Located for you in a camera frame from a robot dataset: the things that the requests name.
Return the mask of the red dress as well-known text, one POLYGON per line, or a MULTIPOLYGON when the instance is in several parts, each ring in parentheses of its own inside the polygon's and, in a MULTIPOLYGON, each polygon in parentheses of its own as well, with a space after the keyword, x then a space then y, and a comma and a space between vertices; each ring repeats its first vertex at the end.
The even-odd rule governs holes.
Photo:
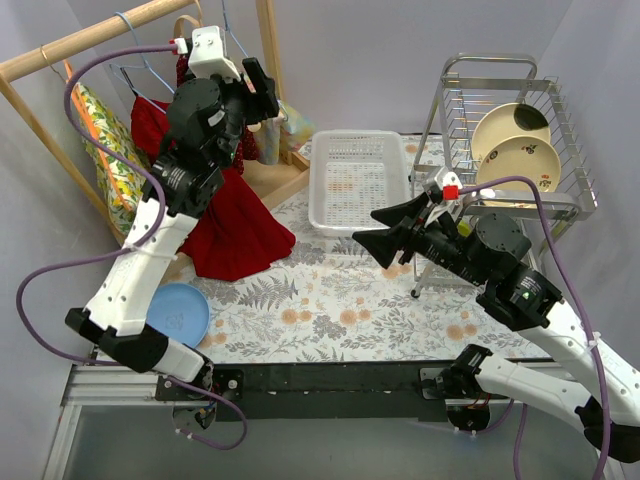
POLYGON ((200 277, 236 281, 268 269, 295 246, 295 235, 242 178, 245 154, 257 155, 250 132, 244 133, 233 166, 223 171, 222 188, 181 247, 200 277))

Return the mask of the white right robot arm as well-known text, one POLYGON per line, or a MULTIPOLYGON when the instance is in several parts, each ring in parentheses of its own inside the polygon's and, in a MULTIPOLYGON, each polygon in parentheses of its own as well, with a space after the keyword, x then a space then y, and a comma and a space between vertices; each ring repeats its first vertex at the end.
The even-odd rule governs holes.
POLYGON ((638 370, 605 343, 589 339, 573 305, 523 262, 531 243, 514 220, 490 213, 463 236, 450 212, 434 217, 435 208, 423 194, 375 210, 371 215, 384 228, 352 237, 384 268, 420 255, 480 287, 476 301, 484 312, 544 350, 571 378, 547 376, 471 344, 427 389, 454 398, 481 392, 512 397, 570 424, 610 457, 638 461, 638 370))

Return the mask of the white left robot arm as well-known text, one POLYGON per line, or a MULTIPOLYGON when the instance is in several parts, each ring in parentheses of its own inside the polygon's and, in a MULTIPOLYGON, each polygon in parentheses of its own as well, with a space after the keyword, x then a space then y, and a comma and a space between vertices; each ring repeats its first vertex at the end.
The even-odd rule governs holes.
POLYGON ((178 379, 193 400, 213 386, 213 364, 195 349, 147 323, 151 300, 174 254, 224 183, 246 126, 279 112, 275 82, 259 61, 243 74, 195 73, 167 109, 169 130, 143 185, 127 253, 119 256, 97 293, 72 308, 65 323, 118 363, 138 373, 178 379))

